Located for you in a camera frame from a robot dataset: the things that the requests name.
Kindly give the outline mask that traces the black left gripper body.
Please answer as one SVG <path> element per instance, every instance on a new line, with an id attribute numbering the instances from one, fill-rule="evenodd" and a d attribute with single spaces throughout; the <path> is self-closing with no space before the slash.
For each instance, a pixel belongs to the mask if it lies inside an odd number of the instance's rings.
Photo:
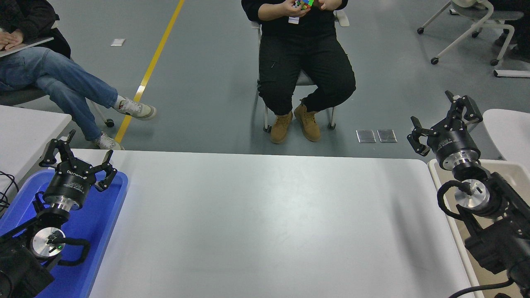
<path id="1" fill-rule="evenodd" d="M 91 186 L 95 184 L 95 174 L 87 173 L 90 169 L 91 164 L 82 160 L 60 162 L 43 195 L 44 201 L 52 204 L 55 198 L 63 197 L 76 204 L 84 204 Z"/>

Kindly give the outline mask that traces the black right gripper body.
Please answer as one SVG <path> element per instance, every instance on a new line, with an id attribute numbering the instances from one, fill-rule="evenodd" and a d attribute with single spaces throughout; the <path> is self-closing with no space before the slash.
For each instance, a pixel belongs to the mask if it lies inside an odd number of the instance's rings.
<path id="1" fill-rule="evenodd" d="M 479 160 L 480 150 L 472 140 L 464 121 L 453 119 L 447 124 L 442 120 L 431 129 L 435 135 L 429 136 L 426 143 L 435 153 L 439 163 L 450 163 L 450 160 L 460 156 L 471 161 Z"/>

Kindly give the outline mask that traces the person's right hand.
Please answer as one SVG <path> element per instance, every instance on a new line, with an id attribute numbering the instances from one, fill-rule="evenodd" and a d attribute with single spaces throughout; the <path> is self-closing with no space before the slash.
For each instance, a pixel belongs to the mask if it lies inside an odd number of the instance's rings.
<path id="1" fill-rule="evenodd" d="M 311 10 L 310 6 L 296 5 L 296 0 L 285 0 L 279 5 L 279 15 L 281 17 L 303 17 Z"/>

